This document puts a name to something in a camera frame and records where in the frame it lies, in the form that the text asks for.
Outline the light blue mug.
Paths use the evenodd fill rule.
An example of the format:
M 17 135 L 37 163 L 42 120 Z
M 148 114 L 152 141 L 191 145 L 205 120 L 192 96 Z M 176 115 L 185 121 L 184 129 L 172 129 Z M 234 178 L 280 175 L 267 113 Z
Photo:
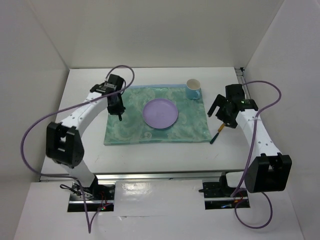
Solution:
M 196 79 L 189 79 L 186 82 L 186 97 L 190 100 L 198 100 L 201 97 L 200 93 L 201 84 Z

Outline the teal patterned satin cloth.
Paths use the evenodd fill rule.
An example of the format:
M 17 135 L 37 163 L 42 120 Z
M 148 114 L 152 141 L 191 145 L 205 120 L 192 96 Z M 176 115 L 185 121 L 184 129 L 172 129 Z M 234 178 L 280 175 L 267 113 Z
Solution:
M 143 108 L 154 99 L 167 99 L 177 107 L 176 122 L 166 129 L 155 129 L 143 119 Z M 188 99 L 183 84 L 131 86 L 122 95 L 126 108 L 119 120 L 109 115 L 105 146 L 150 143 L 204 143 L 211 140 L 202 98 Z

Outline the lilac plastic plate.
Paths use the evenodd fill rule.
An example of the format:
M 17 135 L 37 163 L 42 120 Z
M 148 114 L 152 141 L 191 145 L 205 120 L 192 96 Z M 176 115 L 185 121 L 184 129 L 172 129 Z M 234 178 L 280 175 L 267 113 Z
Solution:
M 145 123 L 154 129 L 167 129 L 178 119 L 176 105 L 165 98 L 150 100 L 142 110 L 142 117 Z

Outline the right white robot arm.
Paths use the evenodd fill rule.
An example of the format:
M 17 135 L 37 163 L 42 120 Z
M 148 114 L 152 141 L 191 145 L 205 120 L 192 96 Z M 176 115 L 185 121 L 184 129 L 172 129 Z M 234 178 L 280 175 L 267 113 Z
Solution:
M 249 193 L 281 192 L 286 188 L 292 159 L 282 154 L 271 140 L 253 99 L 227 98 L 217 95 L 207 115 L 215 116 L 228 128 L 240 127 L 249 144 L 249 154 L 237 185 L 231 179 L 219 182 L 223 196 L 234 196 L 245 188 Z

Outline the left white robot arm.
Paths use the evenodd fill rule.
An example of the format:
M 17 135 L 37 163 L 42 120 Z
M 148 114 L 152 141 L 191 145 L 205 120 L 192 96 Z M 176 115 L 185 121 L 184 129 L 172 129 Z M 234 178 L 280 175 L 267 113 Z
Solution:
M 88 200 L 107 192 L 108 188 L 99 185 L 98 178 L 87 167 L 84 161 L 82 135 L 91 122 L 107 109 L 111 115 L 118 116 L 125 111 L 121 93 L 122 84 L 96 84 L 83 102 L 68 117 L 59 123 L 51 122 L 46 128 L 46 156 L 52 159 L 73 178 L 81 187 L 81 194 Z

